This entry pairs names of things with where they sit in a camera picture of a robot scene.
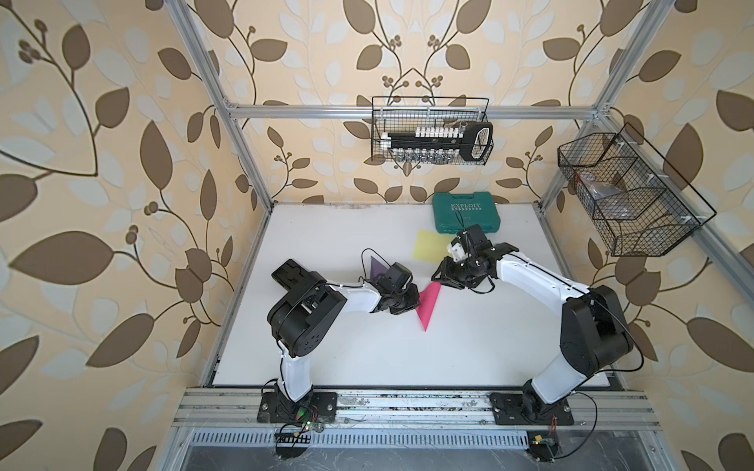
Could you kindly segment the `pink square paper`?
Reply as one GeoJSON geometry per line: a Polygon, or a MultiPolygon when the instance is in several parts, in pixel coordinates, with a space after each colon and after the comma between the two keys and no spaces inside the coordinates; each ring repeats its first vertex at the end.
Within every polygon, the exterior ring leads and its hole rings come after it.
{"type": "Polygon", "coordinates": [[[419,304],[415,311],[424,332],[428,331],[441,288],[440,283],[432,282],[419,294],[419,304]]]}

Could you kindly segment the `purple square paper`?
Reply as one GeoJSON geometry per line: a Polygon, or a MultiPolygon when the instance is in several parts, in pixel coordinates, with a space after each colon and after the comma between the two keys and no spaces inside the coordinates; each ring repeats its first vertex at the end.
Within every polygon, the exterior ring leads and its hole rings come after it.
{"type": "Polygon", "coordinates": [[[390,264],[383,258],[373,255],[370,259],[369,276],[371,280],[376,281],[378,278],[384,276],[390,268],[390,264]]]}

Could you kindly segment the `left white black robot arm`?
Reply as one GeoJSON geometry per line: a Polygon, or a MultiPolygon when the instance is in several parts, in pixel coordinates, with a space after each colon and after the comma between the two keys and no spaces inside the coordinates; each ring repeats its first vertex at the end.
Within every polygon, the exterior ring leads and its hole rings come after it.
{"type": "Polygon", "coordinates": [[[392,264],[374,279],[339,284],[289,259],[272,273],[272,278],[286,290],[267,315],[281,351],[277,388],[292,403],[305,402],[313,391],[308,355],[319,347],[339,315],[401,315],[420,303],[414,276],[400,263],[392,264]]]}

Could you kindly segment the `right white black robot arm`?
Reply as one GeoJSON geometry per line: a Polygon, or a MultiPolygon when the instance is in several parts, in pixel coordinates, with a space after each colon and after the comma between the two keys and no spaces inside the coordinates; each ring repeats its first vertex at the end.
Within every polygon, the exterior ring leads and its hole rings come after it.
{"type": "Polygon", "coordinates": [[[560,320],[559,354],[522,387],[522,408],[530,417],[563,400],[636,346],[611,288],[590,288],[558,275],[509,243],[492,243],[479,225],[457,233],[448,252],[432,281],[472,292],[485,280],[505,282],[533,296],[560,320]]]}

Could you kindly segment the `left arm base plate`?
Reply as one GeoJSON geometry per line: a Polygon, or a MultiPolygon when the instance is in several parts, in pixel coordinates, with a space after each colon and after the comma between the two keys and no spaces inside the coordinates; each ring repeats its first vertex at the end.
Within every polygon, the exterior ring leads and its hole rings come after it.
{"type": "Polygon", "coordinates": [[[283,392],[264,392],[257,412],[262,424],[333,423],[338,411],[338,395],[312,391],[299,402],[292,402],[283,392]]]}

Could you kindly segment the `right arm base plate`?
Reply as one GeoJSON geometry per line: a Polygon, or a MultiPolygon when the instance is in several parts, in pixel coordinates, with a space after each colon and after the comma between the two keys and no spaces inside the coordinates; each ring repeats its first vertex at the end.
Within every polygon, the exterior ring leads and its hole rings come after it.
{"type": "Polygon", "coordinates": [[[563,398],[547,404],[530,392],[491,392],[488,394],[494,422],[498,426],[573,426],[571,408],[563,398]]]}

